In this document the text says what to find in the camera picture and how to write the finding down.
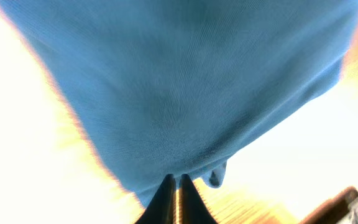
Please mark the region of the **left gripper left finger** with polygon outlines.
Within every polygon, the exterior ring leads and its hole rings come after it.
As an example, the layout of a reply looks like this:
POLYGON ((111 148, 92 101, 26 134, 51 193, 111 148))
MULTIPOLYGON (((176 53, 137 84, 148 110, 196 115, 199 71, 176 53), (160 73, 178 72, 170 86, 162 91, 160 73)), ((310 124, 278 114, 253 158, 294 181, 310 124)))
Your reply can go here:
POLYGON ((175 179, 168 174, 135 224, 173 224, 175 191, 175 179))

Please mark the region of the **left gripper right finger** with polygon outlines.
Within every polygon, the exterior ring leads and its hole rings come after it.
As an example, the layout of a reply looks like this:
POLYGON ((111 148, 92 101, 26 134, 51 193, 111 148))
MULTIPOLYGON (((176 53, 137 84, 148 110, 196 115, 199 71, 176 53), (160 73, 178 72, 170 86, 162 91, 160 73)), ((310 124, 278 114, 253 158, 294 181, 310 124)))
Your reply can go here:
POLYGON ((188 174, 180 181, 181 224, 217 224, 188 174))

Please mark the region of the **blue polo shirt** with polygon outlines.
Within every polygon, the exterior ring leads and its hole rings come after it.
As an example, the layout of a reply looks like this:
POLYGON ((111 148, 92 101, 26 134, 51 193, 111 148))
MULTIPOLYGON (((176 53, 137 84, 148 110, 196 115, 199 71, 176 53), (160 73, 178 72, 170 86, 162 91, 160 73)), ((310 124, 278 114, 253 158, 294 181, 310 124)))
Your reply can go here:
POLYGON ((104 165, 147 206, 339 80, 358 0, 8 0, 104 165))

